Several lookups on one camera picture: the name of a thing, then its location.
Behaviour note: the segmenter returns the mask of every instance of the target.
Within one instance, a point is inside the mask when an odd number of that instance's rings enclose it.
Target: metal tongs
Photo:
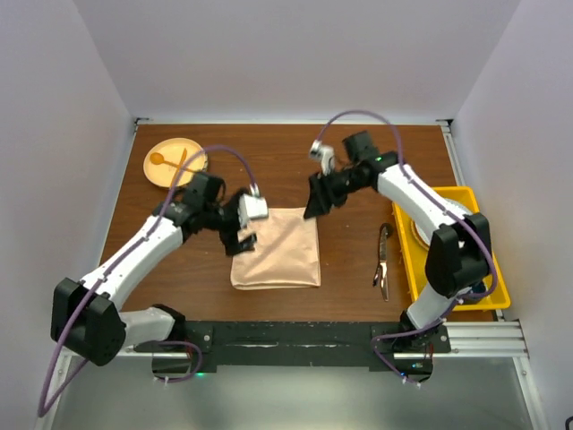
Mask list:
[[[376,267],[376,273],[374,273],[374,279],[372,280],[372,286],[376,287],[380,283],[382,290],[382,297],[384,301],[389,301],[388,296],[388,256],[386,252],[386,239],[392,235],[393,228],[390,224],[385,222],[380,227],[380,236],[378,239],[378,266]]]

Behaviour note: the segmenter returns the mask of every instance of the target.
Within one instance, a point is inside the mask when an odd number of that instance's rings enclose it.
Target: brown tabletop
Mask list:
[[[325,142],[344,159],[341,140],[367,128],[381,151],[396,148],[382,125],[333,125]],[[454,185],[448,152],[438,126],[400,126],[406,160],[429,185]],[[303,207],[308,176],[319,165],[308,150],[319,125],[141,125],[125,171],[103,260],[141,227],[167,192],[143,175],[143,159],[157,143],[186,137],[202,146],[229,145],[252,166],[270,207]],[[224,177],[227,194],[248,185],[241,164],[226,153],[210,154],[209,171]],[[396,321],[411,303],[398,236],[389,239],[389,302],[372,287],[381,223],[396,225],[390,201],[373,190],[349,196],[346,205],[318,219],[321,253],[319,288],[235,290],[229,281],[231,259],[218,234],[202,231],[163,260],[133,291],[124,310],[161,303],[190,320]],[[491,321],[489,312],[457,312],[451,321]]]

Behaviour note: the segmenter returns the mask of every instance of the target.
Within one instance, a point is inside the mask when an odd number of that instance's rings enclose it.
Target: folded cloth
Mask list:
[[[257,234],[255,251],[233,257],[231,284],[239,289],[307,288],[321,284],[316,219],[304,208],[269,208],[269,217],[250,223],[243,235]]]

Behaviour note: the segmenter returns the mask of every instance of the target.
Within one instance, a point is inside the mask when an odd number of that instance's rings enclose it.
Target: white wall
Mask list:
[[[453,117],[518,0],[75,0],[135,116]]]
[[[93,267],[130,117],[71,0],[0,0],[0,426],[31,428],[56,283]]]
[[[573,3],[522,0],[454,121],[552,428],[573,415]]]

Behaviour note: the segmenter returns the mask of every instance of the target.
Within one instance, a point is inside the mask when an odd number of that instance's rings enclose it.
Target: yellow plastic tray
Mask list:
[[[467,186],[443,186],[434,188],[434,190],[442,197],[462,203],[470,211],[479,211],[474,191]],[[415,233],[414,223],[404,210],[395,203],[392,203],[392,207],[394,209],[398,236],[402,246],[402,255],[406,266],[410,295],[412,296],[412,300],[416,300],[418,296],[420,296],[422,288],[427,283],[424,272],[424,265],[428,256],[427,246],[423,245],[422,239]],[[493,255],[493,263],[499,274],[499,284],[493,294],[482,299],[475,305],[458,305],[454,308],[454,311],[490,311],[509,307],[511,304],[509,292],[501,275],[500,266],[495,258],[495,254]],[[483,281],[486,287],[489,288],[492,285],[492,275],[487,276]]]

